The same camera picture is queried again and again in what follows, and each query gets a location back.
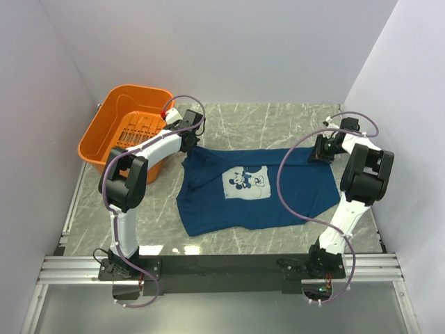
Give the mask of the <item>blue Mickey Mouse t-shirt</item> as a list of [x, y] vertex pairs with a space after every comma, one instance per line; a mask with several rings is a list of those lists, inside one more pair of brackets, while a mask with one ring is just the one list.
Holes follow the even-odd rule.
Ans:
[[301, 225], [337, 205], [339, 192], [327, 164], [310, 164], [311, 148], [221, 151], [196, 147], [184, 159], [177, 196], [190, 237], [227, 228], [248, 230]]

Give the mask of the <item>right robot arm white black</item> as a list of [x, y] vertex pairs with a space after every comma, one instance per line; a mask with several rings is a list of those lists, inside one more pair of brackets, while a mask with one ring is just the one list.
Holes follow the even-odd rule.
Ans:
[[379, 148], [359, 132], [356, 118], [344, 118], [340, 125], [327, 118], [323, 124], [327, 131], [316, 137], [308, 162], [331, 163], [335, 155], [343, 153], [349, 158], [341, 176], [340, 201], [331, 227], [310, 246], [305, 260], [306, 272], [315, 278], [343, 271], [346, 242], [361, 217], [386, 194], [395, 158], [393, 152]]

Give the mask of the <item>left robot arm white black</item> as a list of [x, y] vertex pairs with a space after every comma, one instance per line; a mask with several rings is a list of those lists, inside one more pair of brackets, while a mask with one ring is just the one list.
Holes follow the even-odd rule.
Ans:
[[190, 109], [184, 115], [169, 109], [164, 119], [166, 125], [157, 135], [129, 148], [112, 148], [99, 182], [112, 232], [104, 269], [114, 269], [125, 280], [142, 270], [138, 263], [136, 208], [145, 197], [149, 170], [171, 154], [190, 152], [200, 140], [196, 131], [205, 123], [204, 115]]

